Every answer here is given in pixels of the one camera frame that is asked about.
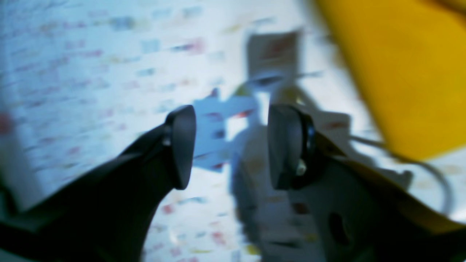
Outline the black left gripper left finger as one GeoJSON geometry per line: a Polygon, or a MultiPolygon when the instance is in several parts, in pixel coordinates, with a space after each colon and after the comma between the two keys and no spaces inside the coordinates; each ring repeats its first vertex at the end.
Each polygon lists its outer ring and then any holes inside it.
{"type": "Polygon", "coordinates": [[[160,202],[188,186],[193,106],[171,111],[121,154],[1,223],[1,249],[37,262],[138,262],[160,202]]]}

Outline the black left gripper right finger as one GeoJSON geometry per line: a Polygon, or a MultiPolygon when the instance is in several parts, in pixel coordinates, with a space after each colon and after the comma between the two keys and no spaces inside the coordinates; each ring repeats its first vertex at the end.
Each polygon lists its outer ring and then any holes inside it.
{"type": "Polygon", "coordinates": [[[272,186],[315,221],[328,262],[464,262],[465,225],[409,193],[412,171],[377,167],[352,149],[348,128],[317,130],[310,112],[275,104],[268,111],[272,186]]]}

